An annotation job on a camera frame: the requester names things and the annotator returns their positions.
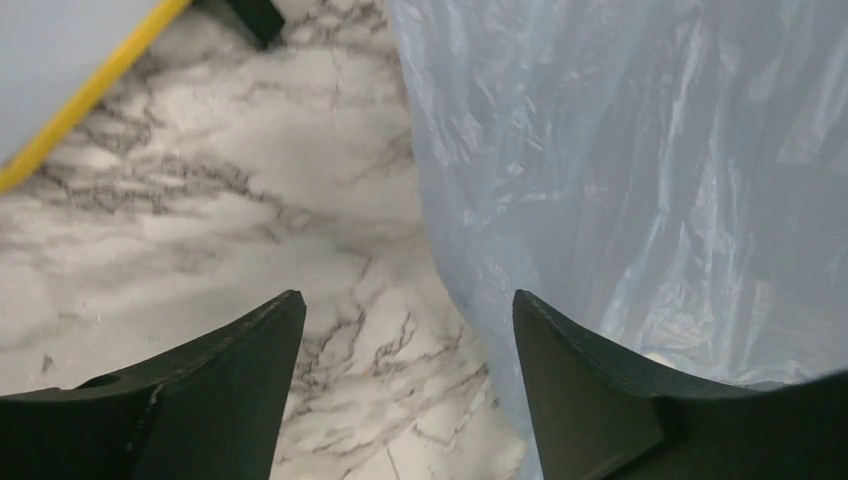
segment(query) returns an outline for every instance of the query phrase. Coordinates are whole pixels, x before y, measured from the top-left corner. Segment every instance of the white marble countertop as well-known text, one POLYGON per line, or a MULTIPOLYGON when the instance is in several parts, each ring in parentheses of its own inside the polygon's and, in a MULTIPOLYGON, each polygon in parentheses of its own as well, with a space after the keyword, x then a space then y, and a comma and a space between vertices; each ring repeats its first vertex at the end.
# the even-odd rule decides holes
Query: white marble countertop
POLYGON ((272 478, 511 478, 524 447, 429 255, 382 8, 299 1, 267 53, 189 11, 0 198, 0 394, 74 387, 297 289, 272 478))

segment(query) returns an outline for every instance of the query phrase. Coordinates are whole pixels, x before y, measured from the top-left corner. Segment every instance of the yellow-trimmed white object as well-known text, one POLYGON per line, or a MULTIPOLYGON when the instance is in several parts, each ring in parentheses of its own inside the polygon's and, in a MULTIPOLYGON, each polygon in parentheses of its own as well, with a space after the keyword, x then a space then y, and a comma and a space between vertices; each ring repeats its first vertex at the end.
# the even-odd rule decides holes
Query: yellow-trimmed white object
POLYGON ((0 192, 32 174, 191 0, 0 0, 0 192))

